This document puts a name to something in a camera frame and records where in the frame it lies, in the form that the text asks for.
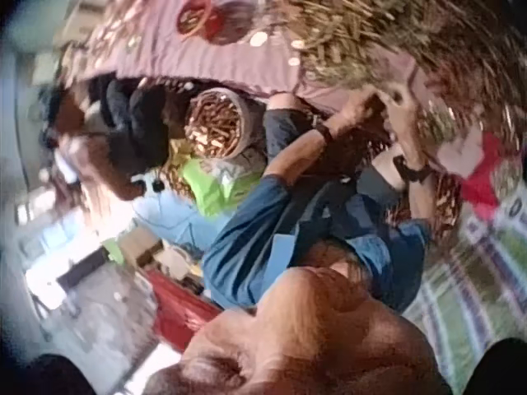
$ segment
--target pink tablecloth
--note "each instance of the pink tablecloth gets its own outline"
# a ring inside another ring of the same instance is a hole
[[[216,0],[218,6],[230,0]],[[238,0],[248,4],[256,0]],[[176,17],[184,0],[149,0],[139,21],[141,43],[127,52],[126,42],[117,43],[110,56],[95,67],[88,62],[80,78],[105,72],[117,72],[118,77],[192,77],[213,79],[259,95],[270,96],[280,91],[294,92],[311,104],[330,112],[339,110],[347,99],[347,91],[338,86],[317,86],[302,78],[301,66],[290,66],[299,54],[291,48],[287,37],[270,39],[255,48],[249,43],[212,45],[199,37],[182,41],[175,31]],[[397,79],[408,68],[411,58],[405,54],[380,49],[389,59]],[[430,99],[424,87],[425,75],[418,73],[414,92],[426,104]]]

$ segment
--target cardboard box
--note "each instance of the cardboard box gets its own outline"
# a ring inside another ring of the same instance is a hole
[[[130,265],[143,267],[163,249],[163,243],[149,229],[138,226],[118,240],[124,259]]]

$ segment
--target green bag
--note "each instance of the green bag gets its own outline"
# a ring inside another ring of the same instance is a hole
[[[237,208],[259,182],[265,166],[264,155],[249,148],[229,160],[190,159],[180,175],[189,183],[199,212],[215,216]]]

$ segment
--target striped cloth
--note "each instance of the striped cloth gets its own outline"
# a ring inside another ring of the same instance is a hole
[[[527,192],[520,187],[489,228],[466,216],[457,245],[432,253],[404,316],[427,336],[454,394],[485,351],[506,337],[527,340]]]

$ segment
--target plastic bag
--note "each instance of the plastic bag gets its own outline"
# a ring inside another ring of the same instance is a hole
[[[249,148],[236,158],[191,159],[180,171],[189,183],[204,216],[235,209],[259,182],[266,166],[264,155]]]

